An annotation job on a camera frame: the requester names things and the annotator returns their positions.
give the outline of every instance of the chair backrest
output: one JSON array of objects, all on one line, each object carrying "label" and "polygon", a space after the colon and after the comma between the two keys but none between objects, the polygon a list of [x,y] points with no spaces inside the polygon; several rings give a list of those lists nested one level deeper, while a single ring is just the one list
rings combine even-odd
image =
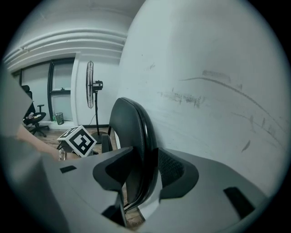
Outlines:
[{"label": "chair backrest", "polygon": [[150,117],[137,102],[128,98],[116,100],[109,122],[116,132],[120,147],[133,147],[135,165],[126,180],[127,201],[136,206],[152,192],[157,174],[156,135]]},{"label": "chair backrest", "polygon": [[[32,92],[30,91],[30,88],[28,85],[21,86],[22,89],[26,92],[26,94],[32,99]],[[31,112],[35,113],[35,106],[33,105],[33,102],[31,103],[30,107],[28,108],[26,114],[24,117],[28,116]]]}]

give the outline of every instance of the office chair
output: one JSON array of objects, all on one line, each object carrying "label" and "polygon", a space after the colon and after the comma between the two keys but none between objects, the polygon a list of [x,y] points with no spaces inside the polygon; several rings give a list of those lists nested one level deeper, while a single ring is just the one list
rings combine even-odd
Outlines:
[{"label": "office chair", "polygon": [[[25,86],[21,86],[22,89],[27,93],[27,95],[32,99],[32,92],[30,91],[30,88],[28,85]],[[50,129],[48,126],[40,126],[39,122],[44,119],[44,117],[46,116],[45,112],[41,112],[41,107],[43,107],[44,104],[40,104],[38,105],[38,107],[40,108],[39,112],[35,112],[35,107],[33,105],[33,102],[31,104],[31,106],[29,107],[29,109],[27,110],[24,118],[23,118],[23,122],[25,123],[25,125],[29,125],[32,124],[33,126],[35,126],[32,130],[29,130],[29,132],[31,132],[33,135],[38,132],[39,134],[41,134],[42,136],[46,137],[46,135],[42,132],[41,129]],[[38,116],[37,118],[31,118],[28,119],[26,117],[28,117],[30,115],[30,113],[34,113],[34,116]]]},{"label": "office chair", "polygon": [[108,134],[102,135],[102,153],[112,151],[111,129],[120,147],[133,147],[136,157],[127,180],[125,211],[142,204],[153,192],[157,181],[156,135],[145,109],[137,102],[122,97],[116,100],[109,120]]}]

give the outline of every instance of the fan head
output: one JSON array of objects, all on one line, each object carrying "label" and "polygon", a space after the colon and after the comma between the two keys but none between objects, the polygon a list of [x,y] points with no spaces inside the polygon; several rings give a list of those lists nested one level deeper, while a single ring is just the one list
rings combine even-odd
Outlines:
[{"label": "fan head", "polygon": [[87,103],[88,107],[92,108],[94,106],[93,101],[93,66],[94,63],[89,61],[87,64],[86,71],[86,93],[87,93]]}]

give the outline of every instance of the white cube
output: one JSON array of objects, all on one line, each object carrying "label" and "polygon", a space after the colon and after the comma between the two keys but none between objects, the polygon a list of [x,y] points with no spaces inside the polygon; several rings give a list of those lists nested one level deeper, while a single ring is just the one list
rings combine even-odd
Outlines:
[{"label": "white cube", "polygon": [[67,130],[57,140],[65,141],[81,157],[88,156],[96,144],[96,140],[83,126]]}]

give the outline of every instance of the standing fan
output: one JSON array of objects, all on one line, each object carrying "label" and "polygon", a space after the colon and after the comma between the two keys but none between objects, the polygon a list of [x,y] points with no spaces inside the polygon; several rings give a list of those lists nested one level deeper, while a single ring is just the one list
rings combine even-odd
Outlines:
[{"label": "standing fan", "polygon": [[102,143],[102,134],[107,134],[105,132],[99,131],[98,126],[98,106],[97,106],[97,94],[98,91],[101,91],[103,88],[102,81],[95,81],[93,82],[93,66],[94,63],[89,61],[87,64],[87,71],[86,71],[86,93],[87,93],[87,103],[88,107],[92,108],[94,106],[93,103],[93,93],[95,93],[95,112],[96,112],[96,125],[97,125],[97,132],[92,134],[92,137],[97,141],[97,144]]}]

